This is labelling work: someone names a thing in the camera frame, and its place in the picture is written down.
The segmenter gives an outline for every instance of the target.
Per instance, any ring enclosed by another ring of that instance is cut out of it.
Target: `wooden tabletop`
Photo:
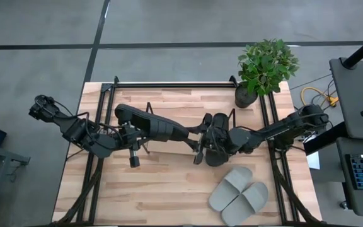
[[[101,83],[86,83],[79,112],[88,111],[94,120]],[[279,118],[294,111],[291,94],[286,82],[280,84],[281,92],[275,94]],[[102,121],[105,119],[108,98],[105,99]],[[225,113],[236,109],[236,125],[252,129],[263,127],[260,102],[257,100],[246,109],[234,104],[233,88],[126,88],[116,89],[113,108],[124,103],[146,109],[151,102],[155,114],[179,122],[186,127],[199,125],[205,113]],[[272,121],[268,98],[268,115]],[[111,125],[117,125],[112,112]],[[71,145],[68,155],[79,148]],[[278,202],[270,165],[267,143],[252,154],[237,154],[229,162],[209,167],[203,161],[193,164],[193,153],[184,143],[150,141],[146,154],[137,152],[141,165],[130,168],[129,151],[113,152],[105,159],[100,184],[95,224],[110,225],[224,225],[218,212],[207,204],[211,192],[223,176],[234,166],[245,166],[253,172],[253,182],[263,182],[269,191],[266,206],[244,225],[280,224]],[[65,165],[55,205],[53,221],[57,221],[78,197],[87,160],[87,152],[72,157]],[[287,153],[292,183],[296,195],[312,215],[321,219],[306,155],[296,149]],[[85,218],[89,214],[87,200]],[[289,200],[284,194],[288,220],[292,220]]]

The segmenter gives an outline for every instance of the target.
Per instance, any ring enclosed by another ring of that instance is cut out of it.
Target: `green leaves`
[[[284,41],[264,40],[255,45],[246,45],[245,54],[238,57],[242,70],[239,76],[247,81],[249,92],[267,95],[280,92],[279,83],[290,76],[295,76],[299,69],[298,59]]]

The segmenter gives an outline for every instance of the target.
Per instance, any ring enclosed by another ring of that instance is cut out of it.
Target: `concrete floor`
[[[0,45],[92,44],[104,0],[0,0]],[[363,41],[363,1],[111,0],[102,44],[149,42]],[[293,47],[301,65],[289,81],[300,107],[301,89],[325,90],[328,61],[359,46]],[[241,48],[99,50],[92,81],[224,81],[237,71]],[[27,115],[38,94],[52,95],[73,112],[83,86],[90,49],[0,50],[0,129],[4,148],[31,156],[0,195],[0,226],[50,221],[68,143],[57,127]],[[305,94],[310,102],[311,91]],[[326,111],[341,122],[340,107]],[[340,183],[315,179],[323,220],[363,226],[363,217],[338,207]]]

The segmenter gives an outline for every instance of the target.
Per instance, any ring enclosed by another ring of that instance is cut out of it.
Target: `slide sandal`
[[[242,166],[234,167],[215,188],[209,197],[209,205],[215,211],[222,211],[250,182],[252,172]]]
[[[267,187],[264,183],[256,182],[223,210],[221,218],[228,226],[236,226],[261,210],[267,201]]]

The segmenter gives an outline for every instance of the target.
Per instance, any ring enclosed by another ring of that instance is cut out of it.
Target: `slipper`
[[[223,210],[221,218],[228,226],[236,226],[261,210],[267,201],[267,187],[264,183],[256,182]]]
[[[242,166],[234,167],[215,188],[209,197],[209,205],[215,211],[222,211],[250,182],[252,172]]]

